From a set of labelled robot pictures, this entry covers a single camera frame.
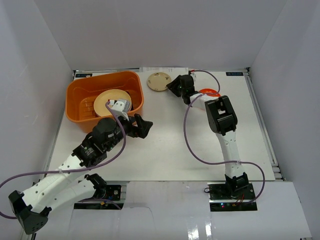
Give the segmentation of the orange round plate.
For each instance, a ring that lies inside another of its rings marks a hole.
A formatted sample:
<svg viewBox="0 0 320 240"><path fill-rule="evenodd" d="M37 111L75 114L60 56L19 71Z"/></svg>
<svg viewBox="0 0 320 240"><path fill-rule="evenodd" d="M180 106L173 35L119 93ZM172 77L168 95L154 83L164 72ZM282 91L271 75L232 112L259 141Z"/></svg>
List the orange round plate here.
<svg viewBox="0 0 320 240"><path fill-rule="evenodd" d="M205 110L205 102L215 100L219 97L221 97L220 93L218 93L216 90L211 88L203 88L199 91L200 94L202 94L201 97L199 97L195 103L196 107L200 108L202 110Z"/></svg>

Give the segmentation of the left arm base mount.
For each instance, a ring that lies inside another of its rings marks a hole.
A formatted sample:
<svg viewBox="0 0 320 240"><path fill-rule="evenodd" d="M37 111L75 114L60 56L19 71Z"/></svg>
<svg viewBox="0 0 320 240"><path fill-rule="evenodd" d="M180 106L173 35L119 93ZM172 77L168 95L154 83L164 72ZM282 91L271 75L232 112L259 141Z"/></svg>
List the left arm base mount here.
<svg viewBox="0 0 320 240"><path fill-rule="evenodd" d="M126 192L118 184L108 185L102 196L94 196L88 200L77 202L74 210L121 210L124 206Z"/></svg>

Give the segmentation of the small beige floral plate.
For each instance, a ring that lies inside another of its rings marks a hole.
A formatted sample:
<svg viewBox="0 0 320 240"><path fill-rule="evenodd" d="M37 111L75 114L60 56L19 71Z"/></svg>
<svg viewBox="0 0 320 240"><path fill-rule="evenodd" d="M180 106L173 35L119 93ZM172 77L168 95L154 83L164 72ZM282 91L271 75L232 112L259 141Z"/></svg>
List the small beige floral plate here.
<svg viewBox="0 0 320 240"><path fill-rule="evenodd" d="M148 87L156 92L167 90L167 85L172 82L172 78L165 72L152 73L147 79Z"/></svg>

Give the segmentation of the yellow round plate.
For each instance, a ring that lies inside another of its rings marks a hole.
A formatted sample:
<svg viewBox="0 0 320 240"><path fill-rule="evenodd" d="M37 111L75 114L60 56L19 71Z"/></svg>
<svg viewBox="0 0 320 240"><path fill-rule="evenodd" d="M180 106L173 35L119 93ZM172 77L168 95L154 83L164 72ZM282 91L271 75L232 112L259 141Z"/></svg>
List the yellow round plate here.
<svg viewBox="0 0 320 240"><path fill-rule="evenodd" d="M111 113L106 108L105 104L109 100L118 100L118 99L129 100L132 103L131 97L126 91L120 90L120 89L106 90L106 91L102 92L100 95L98 95L98 97L95 99L95 101L93 103L93 108L94 108L95 113L99 117L110 116Z"/></svg>

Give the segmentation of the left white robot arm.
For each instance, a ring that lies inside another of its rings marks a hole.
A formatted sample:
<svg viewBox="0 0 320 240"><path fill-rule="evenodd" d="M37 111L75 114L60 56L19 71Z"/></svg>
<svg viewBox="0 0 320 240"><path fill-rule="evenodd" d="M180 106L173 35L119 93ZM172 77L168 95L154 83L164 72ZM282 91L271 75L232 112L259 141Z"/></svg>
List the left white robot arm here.
<svg viewBox="0 0 320 240"><path fill-rule="evenodd" d="M36 233L48 222L49 214L64 205L113 200L106 181L89 171L97 168L120 141L125 142L127 137L144 139L152 126L153 122L143 120L139 114L128 119L103 118L56 170L22 192L13 191L8 199L24 232Z"/></svg>

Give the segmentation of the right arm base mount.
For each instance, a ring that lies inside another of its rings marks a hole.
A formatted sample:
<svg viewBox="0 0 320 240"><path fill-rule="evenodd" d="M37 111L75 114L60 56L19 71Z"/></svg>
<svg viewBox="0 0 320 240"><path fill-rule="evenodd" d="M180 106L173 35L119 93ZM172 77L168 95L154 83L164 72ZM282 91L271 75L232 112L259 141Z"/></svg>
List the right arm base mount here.
<svg viewBox="0 0 320 240"><path fill-rule="evenodd" d="M203 191L208 194L211 212L254 212L258 210L256 201L249 203L256 197L251 183L239 193L227 192L224 183L208 184Z"/></svg>

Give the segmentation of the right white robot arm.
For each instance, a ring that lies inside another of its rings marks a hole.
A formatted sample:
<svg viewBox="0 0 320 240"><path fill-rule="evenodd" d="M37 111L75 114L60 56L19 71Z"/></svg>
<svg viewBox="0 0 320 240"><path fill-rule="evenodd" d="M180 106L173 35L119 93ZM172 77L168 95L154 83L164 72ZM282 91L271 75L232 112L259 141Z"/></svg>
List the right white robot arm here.
<svg viewBox="0 0 320 240"><path fill-rule="evenodd" d="M249 185L249 180L240 161L236 143L238 119L230 99L210 88L196 91L191 74L179 75L166 87L181 97L189 108L195 106L205 110L209 127L216 134L222 150L226 195L233 200L238 199Z"/></svg>

